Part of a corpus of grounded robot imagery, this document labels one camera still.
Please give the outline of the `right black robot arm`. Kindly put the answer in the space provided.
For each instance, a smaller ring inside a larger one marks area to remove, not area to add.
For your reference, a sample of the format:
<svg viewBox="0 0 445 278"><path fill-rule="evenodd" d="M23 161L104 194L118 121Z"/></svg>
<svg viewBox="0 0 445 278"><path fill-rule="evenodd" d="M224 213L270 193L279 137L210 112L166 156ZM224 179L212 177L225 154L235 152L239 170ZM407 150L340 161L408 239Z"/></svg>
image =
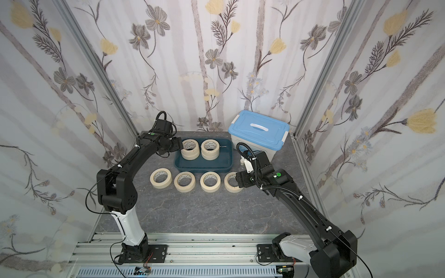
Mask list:
<svg viewBox="0 0 445 278"><path fill-rule="evenodd" d="M274 169L264 151L254 151L244 142L235 149L245 160L244 171L236 173L241 188L256 187L282 202L306 229L310 241L284 232L272 240L272 259L293 258L309 265L319 278L340 278L362 258L358 239L328 220L299 190L284 169Z"/></svg>

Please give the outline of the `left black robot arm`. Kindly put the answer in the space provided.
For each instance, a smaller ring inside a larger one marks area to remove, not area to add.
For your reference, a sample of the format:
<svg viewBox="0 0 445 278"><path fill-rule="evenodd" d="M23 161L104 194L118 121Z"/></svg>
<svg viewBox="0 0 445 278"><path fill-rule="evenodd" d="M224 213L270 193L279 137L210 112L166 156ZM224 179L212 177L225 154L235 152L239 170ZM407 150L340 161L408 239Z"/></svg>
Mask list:
<svg viewBox="0 0 445 278"><path fill-rule="evenodd" d="M134 147L120 162L97 173L96 184L92 186L97 188L97 200L104 214L116 221L122 235L121 252L111 256L115 265L145 263L152 254L136 214L138 193L133 179L154 154L162 157L183 149L182 139L176 133L176 125L168 120L167 113L159 112L153 127L136 136Z"/></svg>

